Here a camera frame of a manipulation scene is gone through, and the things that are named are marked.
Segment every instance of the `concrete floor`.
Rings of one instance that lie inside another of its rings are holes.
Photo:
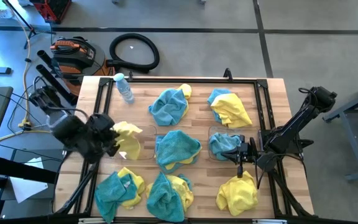
[[[358,30],[356,0],[260,0],[265,29]],[[34,8],[17,8],[35,26],[48,25]],[[0,26],[18,26],[14,19],[0,19]],[[77,0],[61,25],[54,27],[132,27],[132,28],[215,28],[257,29],[252,0],[208,0],[205,6],[196,0],[122,0],[115,6],[109,0]],[[83,36],[100,45],[107,54],[118,32],[58,32],[57,36]],[[160,51],[160,65],[153,75],[220,77],[226,67],[235,77],[266,77],[264,57],[257,33],[145,32]],[[337,108],[358,93],[358,35],[288,35],[265,36],[268,56],[275,78],[284,78],[290,106],[296,113],[304,99],[298,87],[324,86],[338,94]],[[21,31],[0,31],[0,66],[11,67],[11,75],[0,75],[1,86],[13,86],[21,94],[22,72],[27,51]],[[27,83],[38,75],[35,66],[42,63],[36,52],[48,49],[50,36],[39,34],[31,39],[33,60]],[[141,43],[125,41],[117,52],[126,60],[149,62],[152,53]],[[6,122],[14,104],[9,105],[0,136],[9,134]],[[30,111],[41,122],[44,114],[33,106]],[[13,124],[20,123],[23,111],[17,110]],[[358,171],[356,160],[339,120],[331,124],[320,118],[301,132],[301,137],[315,144],[305,149],[308,183],[315,213],[324,218],[358,221],[358,181],[348,182],[344,175]],[[3,144],[28,149],[58,149],[62,145],[48,134],[27,134]],[[0,156],[10,157],[10,150],[0,147]],[[7,203],[5,218],[41,215],[49,212],[49,199]]]

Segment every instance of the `plastic bottle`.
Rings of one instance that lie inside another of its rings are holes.
[[[120,92],[124,101],[128,104],[133,104],[135,102],[134,95],[132,94],[131,87],[129,86],[127,80],[124,78],[124,74],[117,73],[112,77],[116,81],[116,86]]]

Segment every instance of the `black metal frame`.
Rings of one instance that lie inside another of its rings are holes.
[[[269,86],[267,84],[267,80],[266,79],[246,79],[246,78],[241,78],[241,79],[233,79],[232,77],[232,73],[230,71],[229,68],[225,69],[224,71],[224,75],[223,78],[149,78],[149,77],[133,77],[132,72],[129,72],[129,78],[127,78],[127,81],[129,83],[227,83],[227,84],[252,84],[254,86],[254,91],[255,91],[255,98],[256,98],[256,103],[257,103],[257,111],[258,111],[258,116],[259,116],[259,123],[260,123],[260,129],[261,130],[266,130],[266,124],[265,124],[265,118],[264,118],[264,112],[263,112],[263,108],[262,108],[262,101],[261,101],[261,97],[260,97],[260,87],[262,87],[263,92],[264,92],[264,97],[265,97],[265,101],[266,101],[266,107],[267,107],[267,114],[268,114],[268,120],[270,123],[270,128],[274,128],[275,127],[275,121],[274,121],[274,115],[273,115],[273,109],[272,109],[272,104],[270,101],[270,95],[269,95]],[[95,106],[94,106],[94,113],[97,113],[99,111],[99,106],[100,106],[100,101],[101,101],[101,95],[103,92],[103,86],[105,86],[107,83],[109,83],[109,89],[108,89],[108,93],[106,96],[106,101],[104,104],[104,111],[103,113],[107,113],[108,109],[109,109],[109,103],[110,103],[110,99],[111,99],[111,90],[112,90],[112,83],[113,83],[113,79],[112,78],[100,78],[99,80],[99,87],[98,87],[98,92],[96,95],[96,101],[95,101]],[[86,175],[86,170],[88,168],[89,164],[84,161],[83,163],[83,167],[81,170],[81,175],[80,175],[80,182],[83,180],[83,178]],[[278,173],[279,175],[283,178],[283,181],[285,183],[285,174],[283,171],[283,165],[282,162],[278,162],[278,167],[281,167],[281,169],[278,169]],[[96,170],[95,176],[92,178],[91,181],[91,185],[89,187],[89,192],[88,192],[88,200],[86,202],[86,208],[84,210],[84,213],[87,213],[89,216],[91,215],[91,208],[92,208],[92,203],[93,203],[93,195],[94,195],[94,190],[96,187],[96,179],[97,179],[97,173],[98,171]],[[280,211],[279,208],[279,204],[278,204],[278,197],[277,197],[277,190],[275,187],[275,181],[273,180],[273,178],[269,175],[269,185],[270,185],[270,193],[272,195],[272,203],[273,203],[273,210],[274,210],[274,215],[275,217],[282,215],[282,212]],[[81,201],[82,201],[82,196],[80,196],[78,198],[78,200],[76,201],[76,204],[74,206],[74,213],[79,213],[80,212],[80,205],[81,205]],[[288,199],[286,197],[284,197],[284,201],[285,201],[285,211],[286,214],[292,214],[291,212],[291,206],[290,203],[288,201]],[[236,219],[236,220],[242,220],[243,222],[248,222],[249,219]]]
[[[266,124],[264,119],[264,112],[262,108],[262,101],[260,97],[260,87],[262,87],[264,92],[264,97],[266,101],[267,107],[267,116],[270,124],[270,128],[275,126],[274,116],[273,116],[273,109],[272,104],[270,101],[269,95],[269,86],[267,84],[266,79],[246,79],[246,78],[239,78],[233,79],[230,69],[226,69],[224,72],[224,78],[176,78],[176,77],[133,77],[132,72],[129,73],[129,77],[126,78],[129,83],[226,83],[226,84],[252,84],[255,90],[255,98],[257,102],[257,110],[259,115],[259,123],[261,130],[266,130]],[[99,80],[98,86],[98,93],[96,95],[96,101],[94,106],[94,112],[99,112],[99,107],[101,103],[101,95],[103,92],[103,87],[109,84],[108,94],[106,96],[106,101],[104,104],[103,113],[107,113],[109,110],[112,87],[114,85],[114,81],[111,77],[102,77]],[[78,195],[78,199],[75,202],[74,213],[67,214],[67,213],[55,213],[47,216],[41,217],[30,217],[30,218],[16,218],[10,220],[0,220],[0,223],[26,223],[26,224],[42,224],[42,223],[54,223],[54,224],[68,224],[68,223],[78,223],[79,218],[90,218],[91,217],[91,209],[93,204],[93,197],[94,191],[96,188],[96,180],[98,176],[98,167],[99,163],[95,163],[96,165],[92,175],[90,188],[88,192],[88,199],[86,202],[86,207],[84,212],[80,213],[80,205],[82,201],[82,191],[75,192]],[[80,183],[84,180],[85,177],[89,178],[87,175],[89,164],[84,161],[83,167],[81,170],[80,176]],[[285,184],[285,174],[283,172],[283,164],[280,162],[277,164],[277,175],[279,175],[283,182],[281,184]],[[285,211],[286,214],[284,215],[280,211],[280,206],[278,204],[278,197],[277,197],[277,189],[275,186],[275,181],[271,175],[268,176],[269,185],[270,185],[270,193],[272,196],[272,205],[273,205],[273,212],[274,212],[274,219],[277,219],[279,222],[280,220],[284,220],[287,223],[347,223],[347,224],[357,224],[358,222],[347,222],[343,220],[330,220],[325,218],[318,218],[318,217],[297,217],[293,216],[291,213],[291,206],[289,205],[288,198],[284,197],[285,204]],[[117,217],[114,219],[115,223],[163,223],[165,221],[159,220],[158,218],[132,218],[132,217]],[[186,218],[183,223],[257,223],[257,218]]]

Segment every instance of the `coiled hose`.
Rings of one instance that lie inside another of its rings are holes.
[[[132,62],[126,62],[119,58],[116,55],[116,47],[119,43],[127,39],[137,39],[147,44],[154,54],[154,61],[148,65],[139,65]],[[112,60],[107,60],[106,66],[114,67],[116,71],[118,71],[120,68],[128,68],[142,73],[148,73],[151,69],[154,69],[160,63],[160,54],[158,53],[158,49],[154,43],[149,38],[134,33],[120,35],[119,37],[115,38],[110,44],[110,55]]]

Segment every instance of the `blue and yellow towel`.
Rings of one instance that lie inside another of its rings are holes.
[[[131,209],[141,200],[139,196],[145,189],[141,176],[135,175],[127,168],[112,173],[102,181],[95,190],[94,197],[99,213],[106,223],[116,216],[118,206]]]
[[[135,135],[141,133],[142,130],[126,121],[115,124],[112,129],[119,134],[116,141],[120,155],[125,159],[137,160],[140,154],[140,143]]]
[[[149,112],[159,126],[176,125],[188,111],[190,96],[191,87],[187,84],[177,90],[167,89],[149,106]]]
[[[235,176],[220,186],[216,205],[220,210],[229,209],[230,214],[236,216],[258,205],[257,193],[254,178],[244,171],[242,178]]]
[[[209,150],[220,161],[227,160],[222,156],[222,152],[230,151],[241,145],[239,136],[228,136],[227,134],[215,133],[209,138]]]
[[[215,120],[229,128],[252,125],[246,109],[238,96],[225,89],[214,89],[207,101],[213,110]]]
[[[146,196],[147,210],[168,222],[182,222],[194,200],[191,183],[183,174],[175,177],[162,172],[154,183],[147,186]]]
[[[165,173],[197,161],[201,143],[181,130],[169,131],[155,139],[155,160]]]

